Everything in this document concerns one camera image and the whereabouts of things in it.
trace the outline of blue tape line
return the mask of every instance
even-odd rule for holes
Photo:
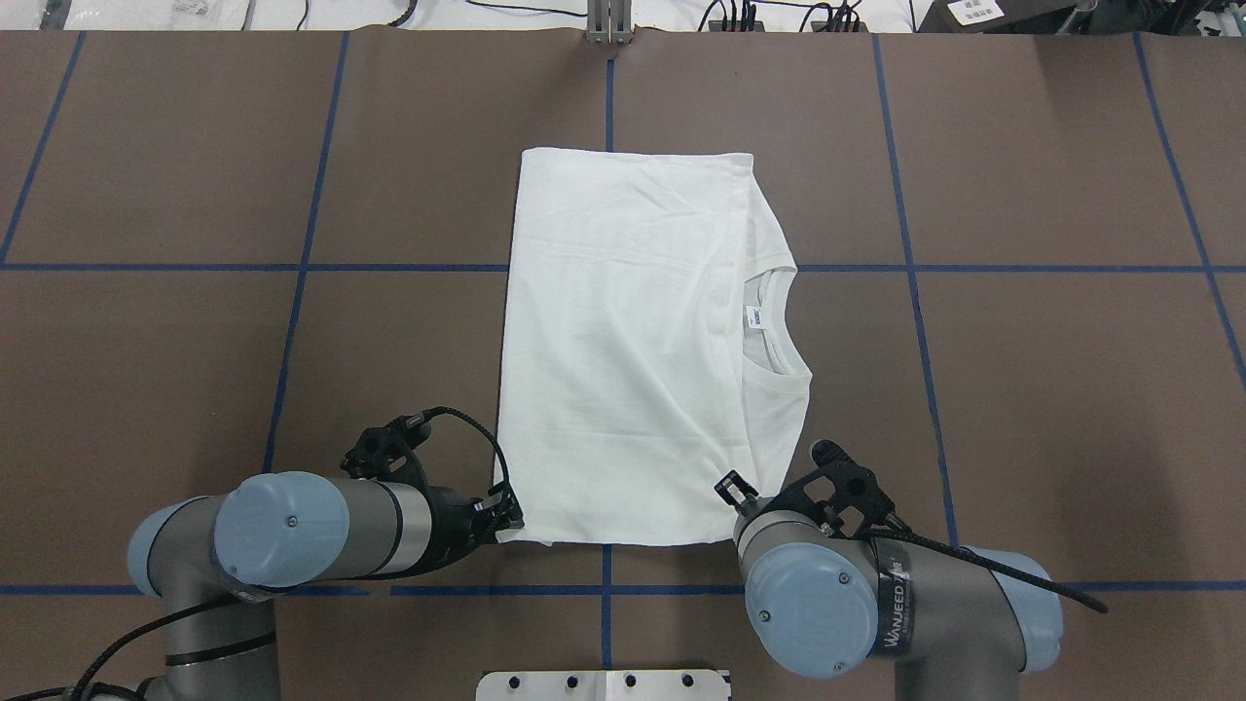
[[[622,584],[614,596],[743,596],[740,584]]]
[[[1224,581],[1068,581],[1079,591],[1246,591],[1246,580]],[[496,586],[392,586],[391,596],[599,596],[601,586],[584,585],[496,585]],[[613,596],[743,596],[740,585],[637,584],[614,585]],[[370,596],[356,586],[307,586],[294,596]],[[122,584],[0,584],[0,596],[142,596],[136,586]]]
[[[614,152],[614,60],[611,56],[606,61],[606,151]],[[612,588],[614,586],[614,547],[602,545],[602,669],[609,670],[614,665],[612,650],[614,603]]]
[[[611,624],[613,623],[614,547],[602,545],[602,669],[613,669]]]
[[[26,197],[35,184],[35,173],[39,171],[39,162],[44,159],[44,148],[52,136],[52,126],[61,113],[61,103],[65,101],[65,92],[70,87],[70,78],[74,77],[74,68],[77,66],[78,55],[82,54],[82,44],[86,41],[86,32],[80,31],[77,41],[74,42],[74,52],[70,54],[70,62],[65,66],[65,75],[61,76],[61,86],[56,90],[56,98],[52,100],[52,108],[47,112],[47,121],[44,122],[44,133],[39,136],[39,144],[35,146],[35,156],[30,159],[30,168],[26,171],[26,179],[21,183],[21,192],[17,193],[17,204],[12,208],[12,217],[9,218],[9,228],[4,233],[4,243],[0,243],[0,263],[9,256],[9,248],[12,245],[12,237],[17,233],[17,223],[21,222],[21,212],[26,208]]]
[[[1143,85],[1146,86],[1146,101],[1151,105],[1151,117],[1155,120],[1155,131],[1160,134],[1160,143],[1164,146],[1164,156],[1169,161],[1169,169],[1172,171],[1172,181],[1176,183],[1176,192],[1181,197],[1181,208],[1185,209],[1185,218],[1190,223],[1190,234],[1194,235],[1194,245],[1199,249],[1199,259],[1202,260],[1202,270],[1207,275],[1207,286],[1211,288],[1211,298],[1216,303],[1216,313],[1220,314],[1220,324],[1225,329],[1225,337],[1229,340],[1229,350],[1237,366],[1237,379],[1246,390],[1246,362],[1242,361],[1242,350],[1237,344],[1237,334],[1229,320],[1229,310],[1225,308],[1225,299],[1220,295],[1220,285],[1216,284],[1216,274],[1207,256],[1207,247],[1202,240],[1202,232],[1199,230],[1199,220],[1194,215],[1194,207],[1190,204],[1190,195],[1185,189],[1185,179],[1181,178],[1181,169],[1176,164],[1176,156],[1172,153],[1172,144],[1169,142],[1168,129],[1164,127],[1164,117],[1160,115],[1159,101],[1155,100],[1155,86],[1151,85],[1151,71],[1146,65],[1146,51],[1143,50],[1143,35],[1134,32],[1134,50],[1138,52],[1138,67],[1143,72]]]
[[[338,585],[300,586],[288,594],[288,596],[371,596],[371,595],[373,594],[366,589],[359,589],[358,586],[338,586]]]
[[[324,189],[324,173],[329,167],[329,148],[333,144],[333,123],[338,116],[338,97],[341,95],[341,76],[346,67],[346,50],[350,47],[350,34],[341,32],[341,47],[338,50],[338,71],[333,78],[333,95],[329,97],[329,116],[324,125],[324,141],[320,144],[320,163],[316,166],[315,186],[312,189],[312,208],[308,212],[308,228],[303,238],[303,256],[299,260],[299,279],[294,283],[294,300],[290,304],[290,322],[285,326],[285,346],[282,350],[282,369],[277,375],[277,397],[273,400],[273,416],[268,422],[268,441],[264,445],[264,464],[260,472],[273,472],[273,456],[277,452],[277,425],[282,420],[285,405],[285,386],[290,376],[290,352],[294,349],[294,331],[299,325],[299,311],[303,306],[303,289],[307,286],[308,263],[312,260],[312,243],[315,239],[316,218],[320,214],[320,194]]]
[[[1246,591],[1246,581],[1069,581],[1080,591]]]
[[[601,596],[598,584],[391,586],[391,596]]]
[[[507,263],[308,263],[308,271],[505,273]],[[1028,265],[962,263],[804,263],[802,273],[1125,273],[1202,274],[1202,265]],[[14,271],[299,271],[300,263],[0,263]],[[1246,273],[1246,265],[1212,265],[1217,273]]]
[[[934,426],[934,446],[938,472],[943,481],[943,515],[947,519],[947,539],[952,548],[959,545],[956,530],[956,508],[952,504],[952,481],[947,472],[947,453],[943,449],[943,425],[938,416],[938,397],[934,395],[934,374],[931,371],[930,344],[926,341],[926,319],[922,316],[921,293],[917,288],[917,270],[913,263],[913,242],[908,235],[908,213],[905,209],[905,192],[900,184],[900,157],[896,153],[896,134],[891,125],[891,106],[887,102],[887,77],[882,68],[882,45],[877,34],[873,41],[873,67],[878,76],[878,100],[882,105],[882,126],[887,134],[887,157],[891,159],[891,184],[896,194],[896,212],[900,217],[900,238],[905,244],[905,265],[908,273],[908,296],[913,304],[913,321],[917,325],[917,347],[922,357],[922,379],[926,381],[926,406]]]
[[[614,57],[606,61],[606,151],[614,152]]]
[[[1201,273],[1200,265],[1013,265],[920,263],[920,273]]]
[[[801,263],[796,269],[802,273],[903,273],[908,268],[892,263]]]
[[[142,596],[131,584],[0,584],[2,596]]]
[[[287,271],[298,263],[4,263],[0,269],[29,271]]]
[[[505,273],[506,263],[309,263],[312,271]]]

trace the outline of black bracket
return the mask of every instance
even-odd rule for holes
[[[735,471],[723,478],[714,491],[746,518],[770,512],[795,512],[821,527],[831,538],[860,538],[873,527],[908,530],[896,517],[896,503],[878,487],[873,472],[858,466],[830,441],[817,442],[810,453],[817,468],[764,506],[756,499],[758,492]],[[819,479],[827,479],[835,487],[829,499],[814,501],[809,497],[805,488]],[[856,509],[862,517],[861,525],[851,535],[842,530],[842,514],[847,509]]]

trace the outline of white t-shirt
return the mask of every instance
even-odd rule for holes
[[[776,493],[809,406],[795,274],[751,154],[526,151],[498,416],[511,539],[730,538],[714,486],[734,469]]]

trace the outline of black cable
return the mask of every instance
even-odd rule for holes
[[[1078,591],[1077,589],[1064,586],[1063,584],[1055,584],[1054,581],[1043,579],[1040,576],[1034,576],[1027,572],[1018,570],[1017,568],[1009,568],[1003,563],[997,563],[989,558],[983,558],[977,553],[971,550],[956,549],[951,545],[944,545],[937,540],[931,540],[923,535],[917,535],[916,533],[885,530],[885,529],[870,529],[861,534],[861,538],[885,538],[888,540],[900,540],[902,543],[908,543],[917,545],[920,548],[926,548],[936,553],[947,555],[948,558],[956,558],[957,560],[969,563],[971,565],[977,565],[979,568],[986,568],[993,573],[999,573],[1004,576],[1009,576],[1018,581],[1024,581],[1025,584],[1037,586],[1039,589],[1045,589],[1052,594],[1059,594],[1082,604],[1083,606],[1098,611],[1100,614],[1108,613],[1108,605],[1103,601],[1090,596],[1089,594]]]
[[[110,645],[107,650],[101,652],[100,656],[96,657],[93,662],[91,662],[91,666],[87,667],[85,672],[82,672],[82,679],[80,679],[77,684],[74,685],[74,690],[70,692],[70,701],[82,701],[82,694],[86,692],[86,687],[88,684],[91,684],[91,680],[95,677],[95,675],[100,671],[101,667],[103,667],[103,665],[113,655],[117,654],[118,650],[121,650],[126,645],[130,645],[135,640],[147,635],[153,630],[162,629],[168,624],[177,623],[182,619],[188,619],[196,614],[202,614],[203,611],[211,611],[212,609],[231,606],[233,604],[239,604],[239,603],[240,601],[238,599],[226,595],[219,599],[213,599],[212,601],[204,601],[203,604],[197,604],[194,606],[191,606],[189,609],[182,609],[176,614],[169,614],[167,616],[158,618],[150,624],[141,625],[135,630],[127,633],[126,635],[122,635],[121,637],[117,639],[116,642]]]
[[[402,26],[406,24],[406,20],[411,19],[411,15],[415,14],[415,6],[420,4],[420,0],[407,0],[407,2],[406,11],[399,15],[396,20],[391,21],[389,26]]]
[[[807,10],[812,7],[809,2],[789,2],[787,0],[753,0],[758,5],[782,5],[785,7],[800,7],[801,10]]]
[[[797,34],[805,31],[805,25],[809,24],[810,15],[812,15],[814,10],[817,10],[819,7],[826,10],[826,24],[831,24],[831,15],[835,12],[835,7],[831,7],[830,2],[814,2],[809,6],[809,10],[805,11],[805,19],[800,20],[800,29],[796,30]]]
[[[21,696],[10,696],[4,701],[35,701],[36,699],[55,699],[65,694],[64,686],[57,686],[56,689],[45,689],[42,691],[31,691],[30,694],[22,694]]]
[[[480,0],[464,0],[468,5],[477,7],[490,7],[493,10],[528,10],[530,12],[549,12],[552,15],[567,15],[568,17],[587,17],[588,12],[574,12],[572,10],[559,10],[556,7],[530,7],[527,5],[500,5],[496,2],[481,2]]]
[[[432,417],[440,417],[441,415],[450,415],[451,417],[462,420],[467,423],[467,426],[478,431],[481,436],[488,440],[490,446],[493,447],[493,454],[497,456],[497,464],[502,468],[502,482],[511,482],[511,471],[506,467],[506,456],[502,454],[502,447],[497,445],[497,438],[493,437],[493,433],[481,426],[480,422],[452,407],[434,407],[431,410],[425,410],[421,413],[424,415],[425,421],[431,421]]]
[[[705,20],[709,19],[709,14],[714,10],[714,5],[723,7],[723,24],[726,24],[726,5],[723,4],[723,0],[711,0],[711,2],[705,6],[705,14],[701,15],[701,21],[697,25],[697,31],[705,30]]]

